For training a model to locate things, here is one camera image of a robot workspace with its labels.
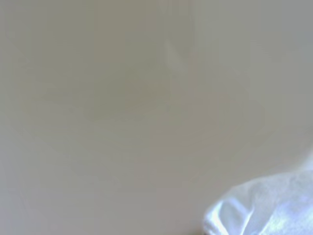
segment white surface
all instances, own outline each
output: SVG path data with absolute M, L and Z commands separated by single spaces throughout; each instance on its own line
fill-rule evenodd
M 311 234 L 312 174 L 278 174 L 232 188 L 206 213 L 205 234 Z
M 1 234 L 190 235 L 296 167 L 311 4 L 1 0 Z

